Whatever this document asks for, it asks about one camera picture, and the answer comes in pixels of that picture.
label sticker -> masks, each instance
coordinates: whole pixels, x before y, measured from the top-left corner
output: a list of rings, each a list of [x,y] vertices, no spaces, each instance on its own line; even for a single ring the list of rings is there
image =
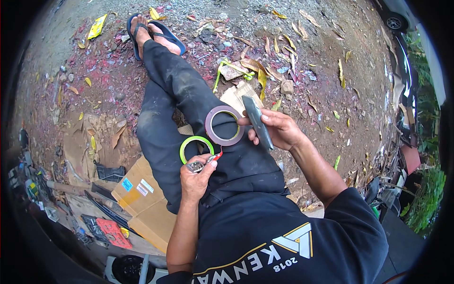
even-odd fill
[[[149,190],[151,193],[153,193],[154,189],[153,189],[153,187],[151,187],[151,185],[148,184],[148,182],[146,182],[144,179],[142,179],[140,182],[141,182],[146,188],[148,188],[148,190]]]
[[[130,191],[131,188],[133,188],[133,184],[128,180],[128,178],[124,178],[124,181],[121,183],[121,185],[126,189],[126,191]]]
[[[141,184],[138,184],[136,188],[143,196],[147,196],[148,191]]]

gray utility knife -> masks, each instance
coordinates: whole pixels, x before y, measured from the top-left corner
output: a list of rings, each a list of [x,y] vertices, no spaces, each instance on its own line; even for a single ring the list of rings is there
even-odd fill
[[[274,146],[271,142],[268,128],[261,120],[262,111],[258,107],[257,102],[253,98],[248,96],[241,96],[241,98],[243,99],[243,104],[244,108],[246,109],[247,116],[249,116],[249,119],[251,120],[252,126],[257,133],[257,137],[260,143],[268,150],[273,150]]]

maroon tape roll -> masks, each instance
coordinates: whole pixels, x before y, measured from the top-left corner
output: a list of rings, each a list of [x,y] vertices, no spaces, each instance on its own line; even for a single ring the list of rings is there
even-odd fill
[[[241,137],[243,137],[244,126],[238,125],[237,133],[230,139],[222,139],[221,137],[217,136],[213,131],[213,117],[221,112],[230,114],[236,120],[241,118],[241,115],[233,107],[228,105],[217,106],[208,113],[207,118],[205,119],[205,132],[214,143],[221,146],[232,146],[238,143]]]

green tape roll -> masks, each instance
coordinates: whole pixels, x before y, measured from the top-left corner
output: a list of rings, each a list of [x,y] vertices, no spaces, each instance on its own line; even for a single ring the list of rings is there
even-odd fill
[[[186,140],[184,140],[180,147],[180,159],[183,162],[183,164],[186,164],[188,162],[188,160],[186,160],[186,157],[184,156],[184,149],[189,144],[189,142],[195,141],[195,140],[205,143],[208,146],[208,148],[210,149],[211,155],[214,155],[213,145],[211,144],[210,141],[208,141],[208,139],[206,139],[202,136],[191,136],[191,137],[187,138]]]

tape roll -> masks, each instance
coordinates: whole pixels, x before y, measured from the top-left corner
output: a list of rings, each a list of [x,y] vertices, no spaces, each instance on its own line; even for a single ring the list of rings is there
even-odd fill
[[[180,159],[183,162],[183,164],[186,164],[188,162],[188,160],[186,160],[186,157],[184,156],[184,149],[189,144],[189,142],[192,142],[192,141],[200,141],[200,142],[205,143],[208,146],[208,148],[210,149],[211,155],[214,155],[213,145],[211,144],[210,141],[208,141],[208,139],[206,139],[205,137],[202,137],[202,136],[191,136],[191,137],[187,138],[186,140],[184,140],[180,146]]]
[[[237,133],[230,139],[222,139],[221,137],[217,136],[213,131],[213,118],[215,115],[217,115],[221,112],[230,114],[236,120],[241,118],[241,115],[233,107],[228,106],[228,105],[217,106],[208,113],[207,118],[205,119],[205,131],[206,131],[208,137],[214,143],[221,145],[221,146],[232,146],[232,145],[238,143],[238,141],[240,141],[241,138],[243,137],[244,126],[238,125]]]

